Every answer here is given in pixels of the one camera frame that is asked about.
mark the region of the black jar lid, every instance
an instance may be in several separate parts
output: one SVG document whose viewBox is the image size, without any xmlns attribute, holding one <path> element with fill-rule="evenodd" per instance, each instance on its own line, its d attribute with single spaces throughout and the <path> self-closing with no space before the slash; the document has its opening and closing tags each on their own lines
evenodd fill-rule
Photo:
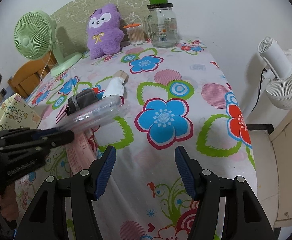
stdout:
<svg viewBox="0 0 292 240">
<path fill-rule="evenodd" d="M 157 8 L 171 8 L 172 3 L 157 3 L 157 4 L 150 4 L 147 5 L 148 9 L 157 9 Z"/>
</svg>

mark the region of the metal pin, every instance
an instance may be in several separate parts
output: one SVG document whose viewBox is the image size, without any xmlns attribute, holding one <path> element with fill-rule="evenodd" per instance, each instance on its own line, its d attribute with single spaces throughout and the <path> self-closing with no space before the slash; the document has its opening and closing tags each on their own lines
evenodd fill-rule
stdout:
<svg viewBox="0 0 292 240">
<path fill-rule="evenodd" d="M 46 181 L 47 182 L 53 182 L 54 181 L 54 177 L 53 176 L 48 176 L 47 178 L 46 178 Z"/>
<path fill-rule="evenodd" d="M 244 182 L 245 181 L 245 178 L 243 176 L 237 176 L 237 180 L 239 182 Z"/>
<path fill-rule="evenodd" d="M 86 176 L 86 175 L 89 174 L 89 170 L 82 170 L 82 171 L 80 171 L 80 174 L 81 174 L 82 176 Z"/>
<path fill-rule="evenodd" d="M 203 175 L 209 176 L 211 174 L 210 170 L 202 170 Z"/>
</svg>

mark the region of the gray cloth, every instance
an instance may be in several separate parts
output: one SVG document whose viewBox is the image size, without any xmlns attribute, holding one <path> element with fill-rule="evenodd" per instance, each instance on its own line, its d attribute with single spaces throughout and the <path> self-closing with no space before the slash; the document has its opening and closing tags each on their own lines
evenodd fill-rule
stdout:
<svg viewBox="0 0 292 240">
<path fill-rule="evenodd" d="M 67 115 L 70 115 L 97 101 L 98 98 L 96 97 L 95 92 L 91 89 L 86 89 L 79 94 L 68 98 L 68 107 L 65 112 Z"/>
</svg>

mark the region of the yellow gift bag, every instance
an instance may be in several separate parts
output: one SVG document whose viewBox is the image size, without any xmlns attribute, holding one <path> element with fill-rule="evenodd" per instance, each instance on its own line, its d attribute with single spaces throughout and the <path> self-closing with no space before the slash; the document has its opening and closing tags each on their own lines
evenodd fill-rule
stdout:
<svg viewBox="0 0 292 240">
<path fill-rule="evenodd" d="M 0 131 L 25 127 L 35 129 L 40 121 L 41 117 L 17 93 L 0 106 Z"/>
</svg>

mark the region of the floral tablecloth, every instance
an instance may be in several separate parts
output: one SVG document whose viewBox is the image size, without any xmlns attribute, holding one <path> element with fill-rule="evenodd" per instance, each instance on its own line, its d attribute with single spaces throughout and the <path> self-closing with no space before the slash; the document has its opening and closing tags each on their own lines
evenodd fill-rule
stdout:
<svg viewBox="0 0 292 240">
<path fill-rule="evenodd" d="M 47 75 L 29 97 L 27 103 L 42 113 L 38 128 L 56 126 L 68 98 L 84 89 L 101 97 L 118 70 L 129 74 L 124 94 L 129 112 L 90 138 L 97 157 L 107 145 L 117 151 L 105 194 L 93 203 L 104 239 L 187 239 L 198 203 L 186 194 L 175 164 L 178 145 L 220 177 L 244 176 L 257 193 L 251 142 L 237 100 L 206 46 L 196 39 L 172 49 L 146 42 L 95 60 L 84 54 L 61 75 Z M 21 217 L 47 176 L 69 174 L 65 148 L 59 147 L 46 166 L 16 182 Z M 215 239 L 221 237 L 224 208 L 221 198 Z M 74 229 L 67 213 L 71 239 Z"/>
</svg>

